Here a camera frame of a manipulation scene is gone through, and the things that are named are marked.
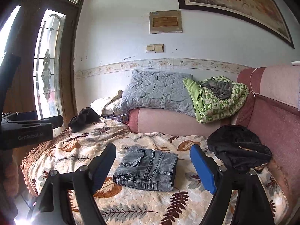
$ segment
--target sofa backrest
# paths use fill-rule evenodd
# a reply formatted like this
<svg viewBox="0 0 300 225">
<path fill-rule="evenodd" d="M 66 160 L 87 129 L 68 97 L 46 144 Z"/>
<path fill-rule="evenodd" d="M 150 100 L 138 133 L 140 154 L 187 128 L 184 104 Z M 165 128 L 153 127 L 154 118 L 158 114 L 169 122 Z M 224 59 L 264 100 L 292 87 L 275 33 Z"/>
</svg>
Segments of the sofa backrest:
<svg viewBox="0 0 300 225">
<path fill-rule="evenodd" d="M 237 81 L 246 84 L 255 97 L 250 93 L 232 122 L 250 129 L 270 148 L 275 164 L 268 167 L 281 171 L 283 177 L 278 180 L 285 180 L 286 193 L 295 198 L 300 197 L 299 79 L 300 66 L 243 70 Z"/>
</svg>

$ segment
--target wall switch panel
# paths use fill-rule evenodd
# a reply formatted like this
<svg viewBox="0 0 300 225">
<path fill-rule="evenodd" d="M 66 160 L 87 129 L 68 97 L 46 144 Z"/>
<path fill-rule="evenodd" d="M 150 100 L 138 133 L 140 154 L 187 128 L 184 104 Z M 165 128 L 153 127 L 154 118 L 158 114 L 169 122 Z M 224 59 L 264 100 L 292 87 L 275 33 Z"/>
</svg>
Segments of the wall switch panel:
<svg viewBox="0 0 300 225">
<path fill-rule="evenodd" d="M 164 52 L 163 44 L 147 45 L 146 52 Z"/>
<path fill-rule="evenodd" d="M 146 52 L 154 52 L 154 45 L 147 45 Z"/>
</svg>

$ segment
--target floral bedspread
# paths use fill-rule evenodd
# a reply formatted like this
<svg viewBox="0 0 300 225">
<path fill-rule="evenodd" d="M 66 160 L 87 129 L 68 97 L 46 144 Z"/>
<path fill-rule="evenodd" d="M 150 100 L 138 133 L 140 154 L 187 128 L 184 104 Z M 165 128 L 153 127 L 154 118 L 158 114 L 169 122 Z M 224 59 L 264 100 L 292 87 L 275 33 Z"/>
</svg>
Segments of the floral bedspread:
<svg viewBox="0 0 300 225">
<path fill-rule="evenodd" d="M 203 218 L 212 195 L 206 191 L 190 160 L 189 150 L 198 144 L 206 155 L 211 156 L 218 165 L 213 152 L 209 151 L 204 136 L 170 136 L 162 133 L 135 134 L 120 122 L 101 118 L 100 122 L 88 125 L 83 131 L 68 134 L 43 151 L 24 173 L 30 180 L 36 195 L 40 194 L 49 171 L 60 173 L 77 170 L 88 165 L 98 156 L 108 143 L 117 149 L 115 162 L 103 184 L 95 195 L 95 201 L 107 224 L 199 224 Z M 124 154 L 131 146 L 159 149 L 178 154 L 174 190 L 172 192 L 143 191 L 119 186 L 112 181 L 112 175 Z M 267 168 L 259 174 L 264 186 L 275 223 L 284 217 L 288 204 L 285 196 Z M 230 224 L 238 192 L 232 192 L 231 202 L 223 224 Z M 76 224 L 84 224 L 80 216 L 73 191 L 69 191 L 70 206 Z"/>
</svg>

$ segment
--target green patterned quilt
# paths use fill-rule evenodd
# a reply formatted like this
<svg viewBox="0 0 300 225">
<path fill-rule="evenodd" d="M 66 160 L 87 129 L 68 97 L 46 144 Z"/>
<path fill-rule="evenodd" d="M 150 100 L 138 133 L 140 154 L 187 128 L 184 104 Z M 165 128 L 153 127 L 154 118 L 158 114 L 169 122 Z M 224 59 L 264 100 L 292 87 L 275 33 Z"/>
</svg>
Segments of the green patterned quilt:
<svg viewBox="0 0 300 225">
<path fill-rule="evenodd" d="M 211 79 L 218 82 L 232 82 L 225 76 L 217 76 Z M 209 123 L 234 115 L 243 106 L 249 94 L 249 89 L 246 85 L 232 82 L 231 97 L 227 100 L 221 100 L 210 89 L 200 85 L 200 83 L 205 81 L 207 80 L 200 82 L 195 82 L 188 78 L 183 80 L 194 102 L 195 115 L 199 123 Z"/>
</svg>

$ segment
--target gray denim jeans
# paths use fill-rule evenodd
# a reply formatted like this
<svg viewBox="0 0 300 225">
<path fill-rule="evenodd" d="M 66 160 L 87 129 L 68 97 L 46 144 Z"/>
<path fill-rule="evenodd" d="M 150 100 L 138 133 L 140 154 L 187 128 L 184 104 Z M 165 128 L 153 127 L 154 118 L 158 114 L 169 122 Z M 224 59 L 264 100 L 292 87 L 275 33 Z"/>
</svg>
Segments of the gray denim jeans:
<svg viewBox="0 0 300 225">
<path fill-rule="evenodd" d="M 177 160 L 174 153 L 130 147 L 112 180 L 140 190 L 172 191 Z"/>
</svg>

